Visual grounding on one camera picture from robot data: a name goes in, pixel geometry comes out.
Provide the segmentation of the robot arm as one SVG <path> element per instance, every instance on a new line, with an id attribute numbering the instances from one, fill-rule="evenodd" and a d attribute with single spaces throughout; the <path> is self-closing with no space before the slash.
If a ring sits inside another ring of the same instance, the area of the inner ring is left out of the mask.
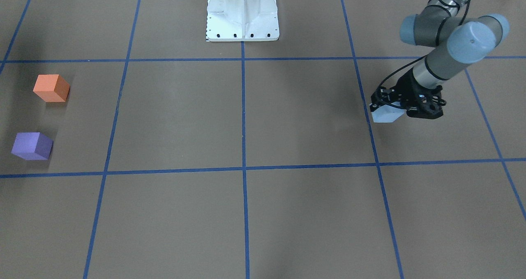
<path id="1" fill-rule="evenodd" d="M 485 58 L 509 35 L 510 24 L 501 14 L 468 18 L 472 0 L 429 0 L 419 14 L 409 15 L 400 27 L 407 44 L 432 51 L 406 65 L 393 87 L 382 83 L 371 95 L 374 123 L 393 123 L 402 115 L 434 120 L 443 116 L 444 82 Z M 458 16 L 464 8 L 464 15 Z"/>

